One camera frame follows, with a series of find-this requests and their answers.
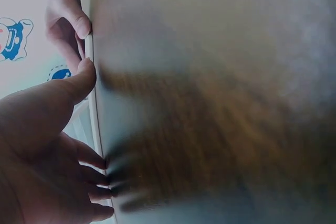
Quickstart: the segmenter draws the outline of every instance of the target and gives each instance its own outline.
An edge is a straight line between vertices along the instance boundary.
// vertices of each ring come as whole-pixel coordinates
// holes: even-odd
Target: blue cartoon character
[[[51,70],[48,81],[56,79],[67,79],[69,77],[71,77],[71,72],[68,67],[66,65],[59,65]]]
[[[10,18],[0,18],[0,61],[26,58],[27,37],[32,29],[33,22],[29,19],[16,23]]]

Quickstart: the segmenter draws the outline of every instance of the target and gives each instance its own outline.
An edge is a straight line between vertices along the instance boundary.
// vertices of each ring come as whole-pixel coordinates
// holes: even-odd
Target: fingernail
[[[79,65],[78,65],[78,69],[77,69],[77,73],[81,73],[83,71],[85,71],[85,69],[90,66],[91,64],[93,64],[93,62],[91,61],[90,58],[85,58],[84,60],[82,60]]]
[[[90,30],[86,27],[86,26],[81,26],[80,28],[79,28],[79,31],[78,31],[78,37],[80,38],[80,39],[85,39],[88,35],[89,35],[89,33],[90,33]]]

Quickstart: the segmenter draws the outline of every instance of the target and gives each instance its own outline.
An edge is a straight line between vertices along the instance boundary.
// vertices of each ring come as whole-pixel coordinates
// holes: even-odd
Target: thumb
[[[86,58],[73,77],[49,81],[3,98],[1,135],[11,141],[9,144],[17,154],[36,153],[64,129],[74,105],[91,92],[95,83],[95,67]]]
[[[80,39],[85,39],[91,33],[91,22],[76,0],[64,1],[60,14],[70,22]]]

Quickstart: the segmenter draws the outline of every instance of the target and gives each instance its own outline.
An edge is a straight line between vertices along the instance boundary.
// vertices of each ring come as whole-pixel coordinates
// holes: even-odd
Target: cartoon sticker
[[[71,77],[71,72],[68,67],[66,65],[59,65],[51,70],[48,81],[56,79],[67,79],[69,77]]]
[[[26,58],[27,37],[33,27],[29,19],[16,23],[10,18],[0,18],[0,61]]]

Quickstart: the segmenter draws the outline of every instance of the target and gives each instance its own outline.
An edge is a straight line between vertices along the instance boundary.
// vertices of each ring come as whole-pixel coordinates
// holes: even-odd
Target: hand
[[[113,215],[113,208],[91,203],[111,198],[111,190],[97,186],[108,185],[106,177],[79,164],[105,169],[105,161],[61,133],[96,82],[89,59],[78,70],[0,100],[1,223],[6,207],[21,213],[20,224],[84,224]]]
[[[91,22],[80,0],[49,0],[46,11],[46,35],[66,58],[73,74],[85,57],[84,39],[91,32]]]

